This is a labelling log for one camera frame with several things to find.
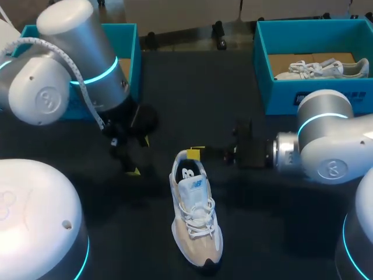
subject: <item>white sneaker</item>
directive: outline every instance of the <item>white sneaker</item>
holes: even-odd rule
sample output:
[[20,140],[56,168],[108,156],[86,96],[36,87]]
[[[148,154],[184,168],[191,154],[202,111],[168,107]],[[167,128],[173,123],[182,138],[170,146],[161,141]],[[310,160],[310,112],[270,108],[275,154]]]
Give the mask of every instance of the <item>white sneaker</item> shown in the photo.
[[306,64],[304,61],[292,63],[288,72],[278,74],[275,79],[348,79],[367,78],[368,75],[369,61],[366,58],[352,64],[341,63],[332,58],[323,63]]
[[181,151],[170,174],[175,219],[172,232],[184,257],[200,268],[215,268],[223,252],[215,201],[201,162]]

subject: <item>cable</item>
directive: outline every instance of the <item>cable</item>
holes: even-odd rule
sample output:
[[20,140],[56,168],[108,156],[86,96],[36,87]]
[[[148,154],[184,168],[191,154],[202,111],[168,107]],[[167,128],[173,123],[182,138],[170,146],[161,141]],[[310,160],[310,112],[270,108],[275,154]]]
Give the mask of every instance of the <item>cable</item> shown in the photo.
[[20,45],[23,44],[32,44],[32,45],[40,45],[45,48],[47,48],[50,51],[53,51],[57,54],[59,54],[62,59],[69,65],[71,68],[72,72],[74,73],[76,80],[79,82],[79,87],[80,90],[82,91],[82,96],[87,104],[88,110],[94,117],[95,121],[97,122],[98,126],[100,127],[101,130],[104,129],[105,123],[104,121],[100,118],[100,116],[97,114],[96,109],[94,108],[92,101],[89,98],[87,87],[84,83],[84,79],[82,77],[82,74],[80,73],[78,67],[76,64],[72,61],[72,59],[64,52],[62,51],[59,47],[56,45],[53,45],[45,40],[39,39],[39,38],[32,38],[32,37],[27,37],[27,38],[20,38],[17,39],[16,41],[9,43],[4,50],[0,52],[0,59],[2,59],[7,53],[11,53],[13,49],[16,47],[19,47]]
[[14,27],[13,23],[10,21],[10,19],[8,18],[8,16],[6,15],[6,13],[4,12],[4,10],[2,9],[2,7],[0,6],[0,13],[2,15],[2,17],[5,19],[5,21],[12,27]]

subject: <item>shoe tongue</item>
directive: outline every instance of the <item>shoe tongue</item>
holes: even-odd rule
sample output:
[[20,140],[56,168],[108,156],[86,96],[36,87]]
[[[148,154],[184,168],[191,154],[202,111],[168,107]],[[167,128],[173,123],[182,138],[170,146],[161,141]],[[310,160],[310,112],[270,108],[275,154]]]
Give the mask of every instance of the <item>shoe tongue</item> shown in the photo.
[[343,65],[340,61],[335,61],[328,66],[324,67],[323,70],[331,69],[331,68],[337,68],[337,70],[343,74]]
[[184,209],[188,212],[193,206],[208,206],[208,190],[206,176],[198,175],[179,182],[179,193]]

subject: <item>white shoelace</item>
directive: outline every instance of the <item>white shoelace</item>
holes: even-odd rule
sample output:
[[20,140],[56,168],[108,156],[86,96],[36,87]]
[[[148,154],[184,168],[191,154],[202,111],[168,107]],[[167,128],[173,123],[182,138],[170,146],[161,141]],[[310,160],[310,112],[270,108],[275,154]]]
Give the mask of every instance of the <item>white shoelace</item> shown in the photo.
[[315,73],[322,74],[322,67],[319,63],[310,63],[306,64],[303,60],[298,61],[297,63],[290,64],[289,67],[290,73],[303,73],[304,78],[308,79],[313,77]]
[[[191,238],[210,235],[212,237],[215,227],[213,226],[213,214],[215,213],[215,201],[211,198],[207,201],[209,206],[193,206],[190,212],[185,211],[181,204],[180,210],[184,213],[184,219]],[[204,215],[196,213],[204,209]]]

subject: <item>new balance logo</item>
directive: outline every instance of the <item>new balance logo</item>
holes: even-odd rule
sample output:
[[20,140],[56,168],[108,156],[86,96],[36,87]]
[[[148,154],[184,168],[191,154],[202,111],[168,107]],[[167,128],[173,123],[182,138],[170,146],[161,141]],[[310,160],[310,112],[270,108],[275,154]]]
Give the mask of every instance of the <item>new balance logo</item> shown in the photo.
[[198,188],[198,187],[200,187],[201,184],[202,184],[202,180],[195,181],[195,182],[192,183],[191,188]]

